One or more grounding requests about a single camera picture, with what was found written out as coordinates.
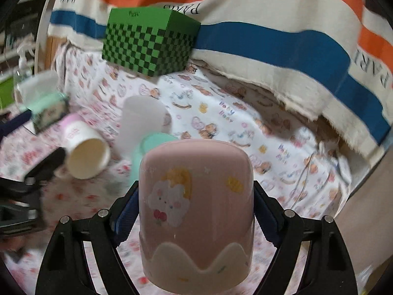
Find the screw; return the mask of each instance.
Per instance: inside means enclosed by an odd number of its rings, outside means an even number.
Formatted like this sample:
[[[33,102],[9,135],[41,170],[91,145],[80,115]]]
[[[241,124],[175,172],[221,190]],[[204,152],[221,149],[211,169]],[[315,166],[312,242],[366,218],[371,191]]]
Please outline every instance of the screw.
[[[109,211],[106,209],[100,210],[98,211],[98,216],[101,218],[104,218],[105,216],[107,216],[109,214]]]
[[[333,222],[334,222],[334,219],[333,219],[330,215],[326,215],[326,216],[324,217],[324,219],[325,219],[325,221],[327,221],[328,223],[333,223]]]
[[[25,184],[26,184],[26,185],[34,185],[34,184],[35,184],[35,178],[34,178],[34,177],[28,177],[28,178],[25,180]]]
[[[284,214],[285,214],[285,216],[288,217],[288,218],[292,218],[292,217],[295,216],[295,212],[292,211],[292,210],[285,210],[285,211],[284,211]]]
[[[38,217],[37,210],[28,210],[28,219],[33,220]]]
[[[60,223],[65,224],[70,220],[69,216],[63,216],[62,218],[60,218]]]

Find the blue gripper pad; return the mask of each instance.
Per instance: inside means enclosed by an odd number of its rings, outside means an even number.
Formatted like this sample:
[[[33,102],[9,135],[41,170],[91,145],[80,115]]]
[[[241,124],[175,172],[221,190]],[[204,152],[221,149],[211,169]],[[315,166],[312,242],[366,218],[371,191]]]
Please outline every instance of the blue gripper pad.
[[[279,208],[273,205],[273,200],[263,190],[257,189],[254,185],[254,215],[263,235],[276,248],[281,245],[280,231],[284,226],[284,218],[282,218],[280,212],[281,206],[278,206]]]
[[[139,214],[138,181],[131,186],[124,197],[118,198],[111,207],[111,229],[114,233],[112,241],[115,247],[124,242]]]

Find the green box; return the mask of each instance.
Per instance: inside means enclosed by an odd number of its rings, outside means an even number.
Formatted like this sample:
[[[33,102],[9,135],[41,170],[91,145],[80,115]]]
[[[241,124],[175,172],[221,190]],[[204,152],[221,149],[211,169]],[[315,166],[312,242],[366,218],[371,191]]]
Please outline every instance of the green box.
[[[113,8],[102,58],[147,76],[185,69],[200,23],[177,11]]]
[[[8,78],[0,81],[0,109],[14,103],[14,78],[10,75]]]

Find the paper cup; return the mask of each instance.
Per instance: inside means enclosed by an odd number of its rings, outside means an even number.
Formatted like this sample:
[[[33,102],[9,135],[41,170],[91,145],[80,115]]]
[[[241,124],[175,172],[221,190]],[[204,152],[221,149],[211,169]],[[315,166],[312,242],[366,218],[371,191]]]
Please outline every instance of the paper cup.
[[[66,116],[60,126],[69,173],[75,178],[87,179],[103,171],[111,158],[111,151],[101,135],[78,114]]]
[[[179,139],[166,133],[153,133],[146,136],[132,154],[130,186],[139,179],[139,166],[141,165],[141,161],[145,154],[161,144],[176,140]]]

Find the white patterned fabric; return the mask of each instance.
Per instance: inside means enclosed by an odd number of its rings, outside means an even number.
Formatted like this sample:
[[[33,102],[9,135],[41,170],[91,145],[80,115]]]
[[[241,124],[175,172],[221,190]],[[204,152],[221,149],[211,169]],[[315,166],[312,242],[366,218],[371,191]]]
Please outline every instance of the white patterned fabric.
[[[99,130],[111,146],[118,134],[124,100],[133,95],[150,95],[166,105],[172,117],[172,134],[178,138],[222,140],[242,148],[253,163],[254,179],[283,208],[319,219],[325,214],[334,216],[347,200],[349,189],[336,170],[332,152],[318,148],[318,136],[277,105],[271,95],[262,95],[193,64],[184,72],[146,79],[107,64],[99,52],[84,52],[76,47],[63,51],[58,56],[65,60],[62,87],[71,97],[73,111]],[[60,144],[58,125],[38,137],[23,128],[17,130],[1,146],[1,175],[21,179]],[[48,228],[28,236],[27,253],[18,264],[6,259],[27,295],[34,294],[42,257],[59,218],[69,215],[77,220],[109,208],[129,188],[131,167],[129,161],[112,153],[108,167],[97,177],[76,180],[67,172],[58,172],[43,189]],[[117,249],[123,264],[141,295],[168,294],[143,274],[138,232],[139,220],[128,240]],[[252,294],[274,252],[257,225],[251,273],[225,294]],[[96,289],[106,294],[88,243],[86,253]],[[295,292],[305,259],[302,248],[288,294]]]

